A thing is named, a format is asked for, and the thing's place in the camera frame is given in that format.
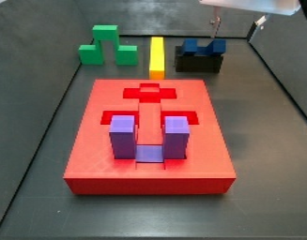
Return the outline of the white gripper mounting plate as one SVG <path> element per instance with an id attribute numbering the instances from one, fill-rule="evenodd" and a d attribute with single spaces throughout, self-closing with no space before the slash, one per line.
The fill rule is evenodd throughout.
<path id="1" fill-rule="evenodd" d="M 286 16 L 294 15 L 300 9 L 300 3 L 298 0 L 198 0 L 198 2 L 203 5 L 215 6 L 214 18 L 210 21 L 212 26 L 211 38 L 215 38 L 220 26 L 220 8 L 236 8 Z M 268 18 L 270 15 L 264 14 L 256 21 L 252 22 L 246 37 L 247 41 L 252 40 L 256 31 L 263 28 Z"/>

